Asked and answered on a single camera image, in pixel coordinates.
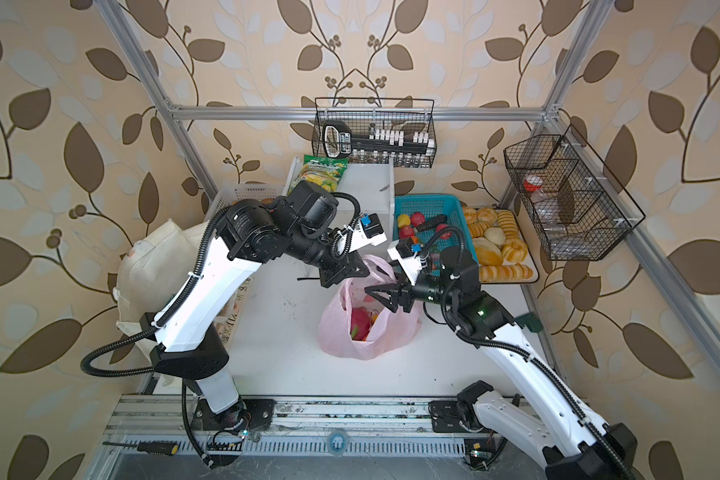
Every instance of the snack package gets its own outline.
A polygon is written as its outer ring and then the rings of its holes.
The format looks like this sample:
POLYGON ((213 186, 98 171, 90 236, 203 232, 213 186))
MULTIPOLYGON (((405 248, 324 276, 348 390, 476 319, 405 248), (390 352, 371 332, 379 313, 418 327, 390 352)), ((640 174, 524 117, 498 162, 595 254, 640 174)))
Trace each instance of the snack package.
POLYGON ((288 190, 290 193, 298 182, 307 180, 329 192, 335 192, 338 188, 338 181, 344 175, 344 170, 349 165, 348 158, 327 158, 304 155, 304 166, 298 172, 298 176, 291 182, 288 190))

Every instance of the bun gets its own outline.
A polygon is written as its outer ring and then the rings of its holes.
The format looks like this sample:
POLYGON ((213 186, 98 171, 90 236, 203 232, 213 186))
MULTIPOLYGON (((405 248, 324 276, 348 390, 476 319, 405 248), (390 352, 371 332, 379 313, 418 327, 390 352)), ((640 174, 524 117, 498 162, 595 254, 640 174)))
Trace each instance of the bun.
POLYGON ((467 225, 467 228, 469 228, 469 234, 472 238, 482 236, 489 227, 490 225, 488 222, 474 222, 473 224, 467 225))
POLYGON ((492 208, 486 206, 478 210, 478 221, 480 222, 488 222, 489 225, 493 225, 497 219, 498 215, 496 215, 496 210, 492 208))
POLYGON ((504 231, 507 240, 510 238, 520 238, 520 230, 517 222, 514 221, 514 215, 509 210, 500 210, 497 212, 498 224, 504 231))
POLYGON ((501 256, 512 264, 519 264, 528 255, 528 245, 519 238, 508 238, 501 247, 501 256))
POLYGON ((483 237, 474 239, 474 252, 481 265, 500 265, 504 263, 501 250, 483 237))
POLYGON ((487 238, 489 242, 496 245, 504 245, 504 242, 507 241, 507 236, 504 235, 504 231, 498 226, 492 226, 487 229, 483 233, 483 236, 487 238))
POLYGON ((519 280, 528 280, 534 275, 534 271, 526 265, 508 265, 508 266, 481 266, 480 282, 515 282, 519 280))
POLYGON ((461 211, 464 212, 464 218, 467 219, 467 225, 478 221, 478 211, 469 206, 462 206, 461 211))

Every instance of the white tabletop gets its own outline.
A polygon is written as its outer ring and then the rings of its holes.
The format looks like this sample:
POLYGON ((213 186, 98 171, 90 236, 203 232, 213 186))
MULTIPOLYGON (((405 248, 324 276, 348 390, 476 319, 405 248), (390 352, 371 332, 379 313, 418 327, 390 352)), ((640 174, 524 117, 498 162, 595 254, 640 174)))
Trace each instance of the white tabletop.
MULTIPOLYGON (((424 316, 411 343, 374 360, 324 353, 317 343, 317 326, 338 287, 324 289, 317 280, 296 280, 315 273, 313 267, 283 256, 254 275, 230 347, 230 365, 242 395, 455 396, 477 380, 506 396, 517 392, 486 355, 424 316)), ((483 285, 483 290, 515 316, 528 312, 519 285, 483 285)), ((442 321, 435 305, 428 312, 442 321)), ((526 336, 543 354, 537 335, 526 331, 526 336)))

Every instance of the red fruit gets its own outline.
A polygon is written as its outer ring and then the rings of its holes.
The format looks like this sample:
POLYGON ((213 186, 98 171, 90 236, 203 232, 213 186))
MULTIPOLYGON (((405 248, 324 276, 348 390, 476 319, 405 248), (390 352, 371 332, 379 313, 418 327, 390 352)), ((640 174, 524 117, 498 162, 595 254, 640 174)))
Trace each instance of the red fruit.
POLYGON ((352 322, 349 325, 349 336, 353 340, 362 340, 371 331, 371 313, 365 307, 352 309, 352 322))
POLYGON ((413 226, 419 226, 425 221, 426 218, 424 218, 424 214, 422 212, 416 212, 411 216, 411 225, 413 226))
MULTIPOLYGON (((448 225, 447 225, 447 224, 440 224, 440 225, 438 225, 438 226, 434 229, 434 231, 435 231, 435 232, 439 232, 440 230, 442 230, 442 229, 445 228, 446 226, 448 226, 448 225)), ((440 238, 442 238, 443 240, 448 240, 449 238, 451 238, 451 235, 452 235, 452 234, 453 234, 453 232, 448 232, 447 234, 441 236, 440 238)))
POLYGON ((400 238, 408 238, 409 236, 413 236, 415 232, 413 232, 413 227, 410 225, 406 225, 403 228, 400 229, 400 238))

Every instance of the teal plastic basket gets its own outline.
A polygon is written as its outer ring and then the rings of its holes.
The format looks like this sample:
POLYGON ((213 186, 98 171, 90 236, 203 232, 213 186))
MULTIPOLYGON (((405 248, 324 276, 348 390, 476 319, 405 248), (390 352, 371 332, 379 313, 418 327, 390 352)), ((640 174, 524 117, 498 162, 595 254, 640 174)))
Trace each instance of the teal plastic basket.
MULTIPOLYGON (((462 232, 464 232, 464 239, 467 241, 467 249, 472 255, 473 259, 478 258, 474 252, 474 246, 472 245, 472 237, 469 234, 467 228, 467 220, 464 218, 464 212, 461 211, 461 204, 458 198, 453 195, 442 195, 442 194, 426 194, 426 195, 403 195, 394 198, 394 234, 393 240, 400 238, 398 233, 398 216, 402 214, 411 215, 413 212, 422 212, 427 219, 432 216, 445 214, 448 217, 448 225, 457 226, 462 232)), ((435 230, 428 230, 421 232, 416 235, 419 240, 426 244, 429 239, 434 235, 435 230)), ((458 240, 455 235, 451 235, 451 238, 443 240, 438 239, 435 242, 436 247, 439 251, 443 251, 449 246, 457 246, 458 240)), ((440 261, 434 262, 433 274, 440 275, 440 261)))

